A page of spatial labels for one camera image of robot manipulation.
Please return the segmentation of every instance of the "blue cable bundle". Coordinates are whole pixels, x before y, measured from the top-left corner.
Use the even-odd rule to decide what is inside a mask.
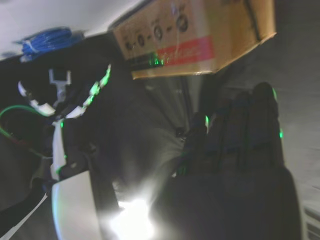
[[[73,34],[68,27],[54,28],[29,36],[22,44],[23,56],[21,62],[32,61],[35,58],[59,49],[71,47],[84,39],[82,33]]]

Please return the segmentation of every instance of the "brown box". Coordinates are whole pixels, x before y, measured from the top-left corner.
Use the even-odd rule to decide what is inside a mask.
[[[274,0],[155,0],[113,32],[134,79],[215,73],[276,34]]]

